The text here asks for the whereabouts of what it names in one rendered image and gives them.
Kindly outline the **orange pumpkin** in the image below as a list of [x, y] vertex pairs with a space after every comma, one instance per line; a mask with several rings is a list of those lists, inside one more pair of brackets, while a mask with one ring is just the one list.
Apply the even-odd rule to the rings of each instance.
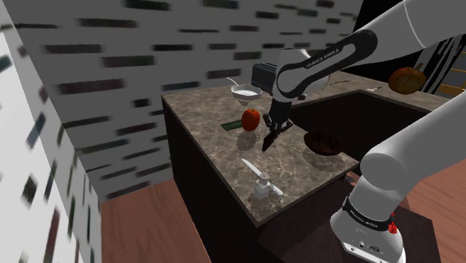
[[416, 67], [403, 67], [393, 72], [388, 79], [389, 88], [399, 94], [408, 95], [419, 91], [426, 83], [426, 76], [420, 68], [423, 63]]

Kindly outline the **white knife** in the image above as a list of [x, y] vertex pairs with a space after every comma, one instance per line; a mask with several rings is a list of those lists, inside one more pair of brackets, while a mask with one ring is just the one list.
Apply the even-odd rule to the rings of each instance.
[[[258, 177], [261, 173], [265, 173], [265, 172], [261, 172], [255, 165], [253, 165], [252, 163], [250, 163], [249, 161], [247, 161], [246, 159], [242, 158], [241, 161]], [[283, 196], [283, 191], [280, 190], [278, 187], [276, 187], [273, 183], [270, 182], [270, 179], [269, 179], [269, 189], [272, 190], [278, 197], [282, 197]]]

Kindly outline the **white funnel-shaped bowl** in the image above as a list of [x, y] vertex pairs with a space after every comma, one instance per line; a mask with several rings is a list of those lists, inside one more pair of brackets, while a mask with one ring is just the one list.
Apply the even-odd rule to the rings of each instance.
[[242, 84], [232, 86], [231, 93], [242, 106], [247, 106], [250, 101], [261, 97], [262, 90], [252, 85]]

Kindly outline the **white salt shaker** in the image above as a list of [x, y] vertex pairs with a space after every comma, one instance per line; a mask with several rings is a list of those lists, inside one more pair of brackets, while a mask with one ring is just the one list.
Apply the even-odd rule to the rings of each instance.
[[269, 175], [267, 173], [261, 173], [256, 180], [256, 186], [254, 188], [253, 195], [256, 199], [263, 199], [268, 196], [269, 189]]

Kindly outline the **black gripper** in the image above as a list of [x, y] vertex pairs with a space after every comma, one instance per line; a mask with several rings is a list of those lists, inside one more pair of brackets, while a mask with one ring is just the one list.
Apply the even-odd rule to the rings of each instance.
[[291, 102], [280, 102], [273, 99], [270, 107], [270, 115], [263, 114], [263, 120], [269, 129], [269, 134], [263, 140], [262, 151], [265, 152], [273, 141], [281, 134], [293, 126], [293, 122], [288, 116], [291, 110]]

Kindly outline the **red apple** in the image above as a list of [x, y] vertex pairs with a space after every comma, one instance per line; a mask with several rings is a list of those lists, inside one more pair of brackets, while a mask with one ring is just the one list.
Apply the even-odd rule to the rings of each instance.
[[257, 110], [255, 109], [245, 110], [241, 118], [243, 129], [247, 132], [254, 131], [258, 127], [258, 124], [260, 123], [260, 119], [261, 117]]

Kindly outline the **dark kitchen counter cabinet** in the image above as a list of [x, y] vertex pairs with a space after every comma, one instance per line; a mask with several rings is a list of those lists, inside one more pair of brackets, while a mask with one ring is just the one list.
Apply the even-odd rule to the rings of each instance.
[[[383, 87], [375, 91], [367, 88]], [[212, 263], [284, 263], [258, 239], [267, 224], [349, 171], [376, 144], [444, 104], [416, 92], [400, 95], [387, 85], [338, 73], [324, 90], [296, 102], [293, 127], [265, 152], [265, 126], [253, 132], [226, 131], [243, 107], [227, 87], [171, 93], [163, 97], [173, 177]], [[304, 142], [308, 132], [336, 137], [344, 150], [323, 156]], [[244, 158], [283, 191], [253, 195], [257, 176]]]

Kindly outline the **dark robot stand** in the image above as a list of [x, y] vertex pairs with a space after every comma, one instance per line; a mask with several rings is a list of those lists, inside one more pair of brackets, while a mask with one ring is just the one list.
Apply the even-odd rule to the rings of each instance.
[[[271, 220], [258, 242], [284, 263], [368, 263], [342, 247], [329, 223], [352, 185], [337, 180]], [[441, 263], [432, 221], [397, 207], [407, 263]]]

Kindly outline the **black toaster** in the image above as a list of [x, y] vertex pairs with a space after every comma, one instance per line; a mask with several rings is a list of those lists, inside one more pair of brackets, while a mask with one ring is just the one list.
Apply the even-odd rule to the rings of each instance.
[[259, 87], [262, 91], [273, 94], [273, 85], [276, 80], [277, 66], [271, 63], [256, 63], [252, 67], [251, 85]]

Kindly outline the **dark brown ribbed bowl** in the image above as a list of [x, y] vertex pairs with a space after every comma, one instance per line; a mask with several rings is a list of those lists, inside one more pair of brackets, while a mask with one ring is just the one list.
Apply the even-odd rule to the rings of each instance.
[[304, 142], [312, 152], [318, 155], [338, 155], [344, 150], [344, 145], [336, 137], [323, 132], [306, 133]]

